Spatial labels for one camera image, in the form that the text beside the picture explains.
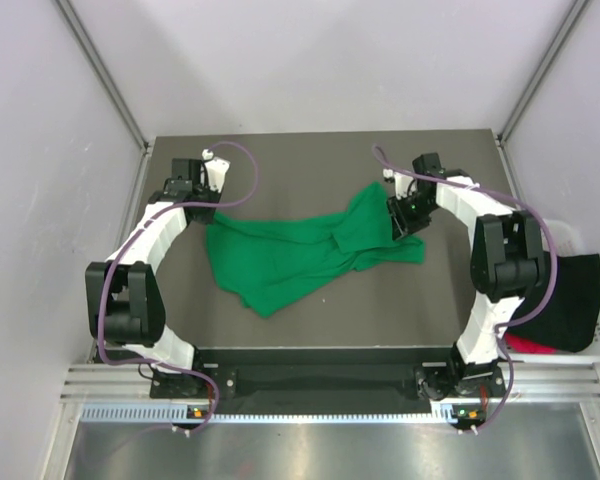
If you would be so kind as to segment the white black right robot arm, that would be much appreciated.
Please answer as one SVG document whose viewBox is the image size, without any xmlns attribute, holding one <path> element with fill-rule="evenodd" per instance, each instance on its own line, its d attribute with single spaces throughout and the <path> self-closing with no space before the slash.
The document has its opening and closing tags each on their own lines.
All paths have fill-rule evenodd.
<svg viewBox="0 0 600 480">
<path fill-rule="evenodd" d="M 527 210 L 501 203 L 461 169 L 446 169 L 438 154 L 412 163 L 410 174 L 386 168 L 383 178 L 394 187 L 387 201 L 394 239 L 427 228 L 442 209 L 467 230 L 470 279 L 476 291 L 464 331 L 442 367 L 420 367 L 421 395 L 435 401 L 467 396 L 494 377 L 507 323 L 545 274 L 541 225 Z"/>
</svg>

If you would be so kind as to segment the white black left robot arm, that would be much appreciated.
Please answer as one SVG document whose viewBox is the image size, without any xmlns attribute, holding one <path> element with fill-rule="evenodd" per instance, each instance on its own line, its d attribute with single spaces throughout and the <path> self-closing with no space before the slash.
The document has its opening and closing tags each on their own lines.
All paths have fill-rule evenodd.
<svg viewBox="0 0 600 480">
<path fill-rule="evenodd" d="M 148 362 L 152 380 L 196 396 L 211 388 L 197 348 L 167 325 L 156 279 L 168 250 L 188 226 L 213 221 L 230 162 L 205 150 L 200 159 L 176 158 L 127 240 L 85 272 L 89 330 L 99 355 L 121 347 Z"/>
</svg>

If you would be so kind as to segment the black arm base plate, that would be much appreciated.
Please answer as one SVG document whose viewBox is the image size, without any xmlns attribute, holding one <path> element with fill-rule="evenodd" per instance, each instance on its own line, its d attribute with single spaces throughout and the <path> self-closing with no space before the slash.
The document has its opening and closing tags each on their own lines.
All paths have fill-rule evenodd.
<svg viewBox="0 0 600 480">
<path fill-rule="evenodd" d="M 405 400 L 439 401 L 450 397 L 478 397 L 501 393 L 501 371 L 458 384 L 445 364 L 423 366 L 410 363 L 319 363 L 206 365 L 202 373 L 215 381 L 224 401 L 242 400 L 256 394 L 322 396 L 357 392 L 391 394 Z"/>
</svg>

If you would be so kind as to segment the green t shirt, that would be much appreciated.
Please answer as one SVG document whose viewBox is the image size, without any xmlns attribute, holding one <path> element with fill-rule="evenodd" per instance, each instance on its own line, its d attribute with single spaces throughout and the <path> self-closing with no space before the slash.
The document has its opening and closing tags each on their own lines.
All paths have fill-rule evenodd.
<svg viewBox="0 0 600 480">
<path fill-rule="evenodd" d="M 351 271 L 386 262 L 423 263 L 423 240 L 392 238 L 387 200 L 384 188 L 373 182 L 337 213 L 281 221 L 218 213 L 206 229 L 214 280 L 267 318 Z"/>
</svg>

